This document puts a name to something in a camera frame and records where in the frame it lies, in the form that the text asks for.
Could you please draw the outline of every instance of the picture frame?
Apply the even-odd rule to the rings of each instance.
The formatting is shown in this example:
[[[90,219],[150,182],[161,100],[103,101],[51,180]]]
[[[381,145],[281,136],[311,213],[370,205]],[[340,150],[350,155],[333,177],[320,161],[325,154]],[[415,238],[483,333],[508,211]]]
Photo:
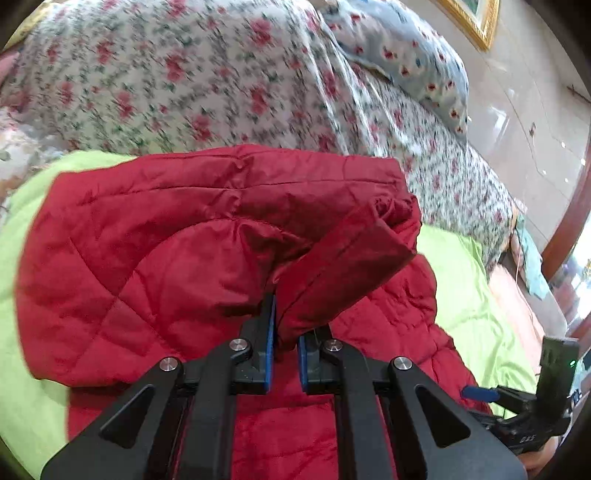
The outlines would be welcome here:
[[[437,0],[481,50],[492,45],[499,16],[499,0]]]

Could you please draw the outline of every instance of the floral blanket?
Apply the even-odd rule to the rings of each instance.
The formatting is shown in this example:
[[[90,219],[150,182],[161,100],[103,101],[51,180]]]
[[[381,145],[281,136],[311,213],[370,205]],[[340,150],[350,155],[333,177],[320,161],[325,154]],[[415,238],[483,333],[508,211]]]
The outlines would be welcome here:
[[[349,63],[307,0],[70,0],[29,35],[0,102],[71,150],[191,151],[251,142],[395,157],[423,221],[492,265],[511,197],[470,146]]]

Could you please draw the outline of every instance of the silver screw head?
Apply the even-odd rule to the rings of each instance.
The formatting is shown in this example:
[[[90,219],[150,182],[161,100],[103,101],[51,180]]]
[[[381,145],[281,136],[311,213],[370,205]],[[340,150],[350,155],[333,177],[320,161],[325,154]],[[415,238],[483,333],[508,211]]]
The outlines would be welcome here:
[[[171,372],[178,367],[178,360],[175,357],[168,356],[160,361],[160,370]]]
[[[230,342],[230,348],[235,352],[242,352],[248,347],[248,342],[244,338],[235,338]]]
[[[398,356],[394,359],[394,366],[399,370],[409,370],[412,365],[413,363],[410,361],[410,358],[406,358],[405,356]]]
[[[329,352],[338,352],[343,348],[343,342],[333,338],[324,342],[324,348],[326,348]]]

